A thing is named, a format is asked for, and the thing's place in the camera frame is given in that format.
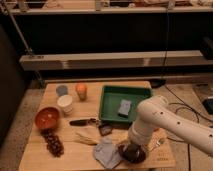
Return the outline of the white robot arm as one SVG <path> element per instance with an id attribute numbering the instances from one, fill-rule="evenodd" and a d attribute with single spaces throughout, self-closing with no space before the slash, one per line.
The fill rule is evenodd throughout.
<path id="1" fill-rule="evenodd" d="M 213 129 L 177 116 L 167 109 L 168 100 L 161 95 L 141 101 L 128 138 L 138 145 L 148 145 L 154 129 L 163 128 L 213 157 Z"/>

